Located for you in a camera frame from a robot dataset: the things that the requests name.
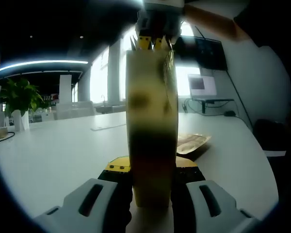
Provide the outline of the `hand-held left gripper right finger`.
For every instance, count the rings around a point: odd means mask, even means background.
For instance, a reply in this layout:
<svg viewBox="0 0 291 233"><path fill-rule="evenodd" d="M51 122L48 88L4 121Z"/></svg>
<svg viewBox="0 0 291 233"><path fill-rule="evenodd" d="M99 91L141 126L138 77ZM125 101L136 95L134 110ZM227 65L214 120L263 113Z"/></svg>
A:
<svg viewBox="0 0 291 233"><path fill-rule="evenodd" d="M259 220L212 180L206 180L197 164L176 158L171 190L176 233L251 233Z"/></svg>

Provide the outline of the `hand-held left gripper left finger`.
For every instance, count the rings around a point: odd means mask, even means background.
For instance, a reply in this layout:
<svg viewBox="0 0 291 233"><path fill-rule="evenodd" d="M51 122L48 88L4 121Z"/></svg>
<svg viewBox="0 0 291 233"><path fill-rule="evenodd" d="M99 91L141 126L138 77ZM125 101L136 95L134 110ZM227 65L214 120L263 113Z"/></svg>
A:
<svg viewBox="0 0 291 233"><path fill-rule="evenodd" d="M118 157L34 221L46 233L124 233L132 199L129 157Z"/></svg>

